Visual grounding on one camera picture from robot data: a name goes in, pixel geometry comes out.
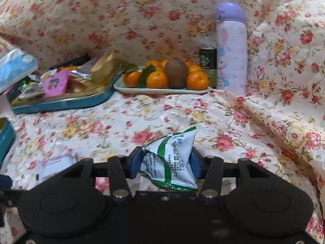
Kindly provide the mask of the white green snack bag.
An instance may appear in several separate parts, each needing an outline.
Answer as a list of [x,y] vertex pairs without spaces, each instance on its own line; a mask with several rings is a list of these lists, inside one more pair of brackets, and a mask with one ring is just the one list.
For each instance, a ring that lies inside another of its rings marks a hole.
[[144,148],[140,173],[157,187],[174,191],[196,191],[190,155],[196,136],[195,127],[166,135]]

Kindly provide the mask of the front left mandarin orange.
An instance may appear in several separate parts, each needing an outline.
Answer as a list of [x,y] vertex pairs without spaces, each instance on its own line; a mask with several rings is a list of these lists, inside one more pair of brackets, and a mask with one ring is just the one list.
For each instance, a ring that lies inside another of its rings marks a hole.
[[132,71],[129,73],[125,73],[122,77],[123,83],[128,88],[135,88],[137,86],[137,82],[140,76],[141,76],[141,72],[139,71]]

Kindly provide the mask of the empty blue gold tin tray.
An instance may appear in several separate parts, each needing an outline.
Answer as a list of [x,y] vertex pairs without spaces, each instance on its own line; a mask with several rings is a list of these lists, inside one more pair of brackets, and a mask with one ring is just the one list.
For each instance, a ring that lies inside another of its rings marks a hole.
[[2,164],[15,141],[15,131],[7,118],[2,117],[0,122],[0,163]]

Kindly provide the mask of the front middle mandarin orange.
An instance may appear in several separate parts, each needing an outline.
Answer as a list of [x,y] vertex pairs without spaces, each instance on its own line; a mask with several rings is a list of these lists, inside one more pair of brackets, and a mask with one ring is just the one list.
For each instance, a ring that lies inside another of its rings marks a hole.
[[167,75],[160,71],[150,73],[146,78],[146,87],[150,89],[166,89],[169,86]]

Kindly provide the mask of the white small snack packet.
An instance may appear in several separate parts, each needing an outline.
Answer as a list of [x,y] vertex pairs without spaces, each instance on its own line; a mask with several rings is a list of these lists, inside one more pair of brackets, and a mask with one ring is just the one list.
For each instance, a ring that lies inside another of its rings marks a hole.
[[39,160],[36,164],[36,180],[41,183],[77,162],[77,155],[72,152]]

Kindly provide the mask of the front right mandarin orange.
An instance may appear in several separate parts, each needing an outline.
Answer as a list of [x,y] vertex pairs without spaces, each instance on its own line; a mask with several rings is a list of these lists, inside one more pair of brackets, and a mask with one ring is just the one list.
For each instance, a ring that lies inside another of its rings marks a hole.
[[192,72],[187,76],[186,86],[189,90],[206,90],[209,78],[204,72]]

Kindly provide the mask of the beige paper snack bag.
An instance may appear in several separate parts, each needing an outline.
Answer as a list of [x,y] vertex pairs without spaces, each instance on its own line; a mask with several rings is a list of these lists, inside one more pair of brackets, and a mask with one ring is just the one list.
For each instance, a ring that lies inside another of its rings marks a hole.
[[91,81],[97,85],[110,84],[116,72],[117,61],[113,51],[107,52],[91,68]]

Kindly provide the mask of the pink snack packet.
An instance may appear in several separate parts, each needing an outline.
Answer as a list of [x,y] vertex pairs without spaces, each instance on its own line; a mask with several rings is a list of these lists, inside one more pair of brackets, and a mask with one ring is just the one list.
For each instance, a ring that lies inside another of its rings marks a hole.
[[68,84],[69,70],[62,70],[41,81],[46,98],[63,95]]

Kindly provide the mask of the blue tissue pack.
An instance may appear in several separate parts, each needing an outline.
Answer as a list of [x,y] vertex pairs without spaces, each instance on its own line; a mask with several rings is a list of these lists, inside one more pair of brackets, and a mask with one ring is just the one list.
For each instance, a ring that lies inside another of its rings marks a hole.
[[1,58],[0,92],[3,93],[15,83],[38,69],[37,59],[22,51],[14,49]]

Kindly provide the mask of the blue tin tray with snacks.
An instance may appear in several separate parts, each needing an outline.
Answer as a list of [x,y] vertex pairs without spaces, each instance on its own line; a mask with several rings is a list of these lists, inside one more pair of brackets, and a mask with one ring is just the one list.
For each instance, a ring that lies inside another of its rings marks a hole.
[[72,80],[68,90],[79,89],[78,93],[68,93],[50,98],[33,98],[25,101],[18,100],[18,95],[10,93],[8,100],[14,114],[30,114],[38,112],[54,112],[71,109],[86,109],[107,101],[114,93],[114,84],[121,76],[113,75],[108,85],[91,86],[89,81]]

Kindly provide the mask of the purple bunny thermos bottle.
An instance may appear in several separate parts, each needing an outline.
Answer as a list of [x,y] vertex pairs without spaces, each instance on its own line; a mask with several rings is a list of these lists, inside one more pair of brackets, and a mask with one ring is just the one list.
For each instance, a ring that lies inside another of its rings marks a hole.
[[215,9],[217,21],[217,89],[236,95],[246,95],[247,28],[240,5],[219,3]]

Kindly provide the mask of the dark coffee can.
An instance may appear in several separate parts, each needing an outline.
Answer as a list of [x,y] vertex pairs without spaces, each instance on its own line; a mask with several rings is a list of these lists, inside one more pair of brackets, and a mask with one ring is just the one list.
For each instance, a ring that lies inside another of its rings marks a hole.
[[217,83],[217,46],[202,45],[199,48],[199,65],[209,79],[209,86],[216,88]]

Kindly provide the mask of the mandarin orange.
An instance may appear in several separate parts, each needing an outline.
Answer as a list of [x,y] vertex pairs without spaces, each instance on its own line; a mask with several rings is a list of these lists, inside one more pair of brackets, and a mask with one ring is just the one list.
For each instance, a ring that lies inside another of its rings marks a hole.
[[146,87],[150,89],[166,89],[169,86],[167,75],[160,71],[150,73],[146,78]]
[[137,82],[140,76],[141,76],[141,72],[139,71],[132,71],[129,73],[125,73],[122,77],[123,83],[128,88],[135,88],[137,86]]
[[192,72],[187,76],[186,86],[189,90],[206,90],[209,78],[204,72]]

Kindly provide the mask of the brown kiwi fruit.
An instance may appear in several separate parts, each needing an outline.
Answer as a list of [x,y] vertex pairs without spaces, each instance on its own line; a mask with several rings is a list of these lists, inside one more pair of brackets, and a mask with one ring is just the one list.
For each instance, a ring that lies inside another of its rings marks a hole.
[[168,60],[164,72],[167,75],[171,88],[182,89],[186,86],[188,67],[182,60],[177,58]]

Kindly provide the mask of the white fruit plate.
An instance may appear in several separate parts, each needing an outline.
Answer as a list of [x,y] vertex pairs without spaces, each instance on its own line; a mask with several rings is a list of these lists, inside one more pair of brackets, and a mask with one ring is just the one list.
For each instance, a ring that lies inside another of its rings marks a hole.
[[195,94],[202,95],[207,93],[206,90],[188,90],[188,89],[150,89],[150,88],[128,88],[125,86],[122,77],[114,83],[114,89],[123,94],[143,94],[143,95],[179,95],[179,94]]

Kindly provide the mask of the floral sofa cover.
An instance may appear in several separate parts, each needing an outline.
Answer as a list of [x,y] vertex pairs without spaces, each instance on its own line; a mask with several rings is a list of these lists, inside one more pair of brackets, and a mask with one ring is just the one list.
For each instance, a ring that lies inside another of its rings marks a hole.
[[195,147],[247,158],[309,194],[307,232],[324,243],[324,0],[4,0],[1,55],[20,48],[41,72],[84,52],[144,65],[194,63],[215,43],[214,9],[239,4],[248,31],[248,90],[238,96],[123,95],[85,110],[13,115],[16,142],[1,173],[36,186],[37,164],[71,152],[96,162],[196,126]]

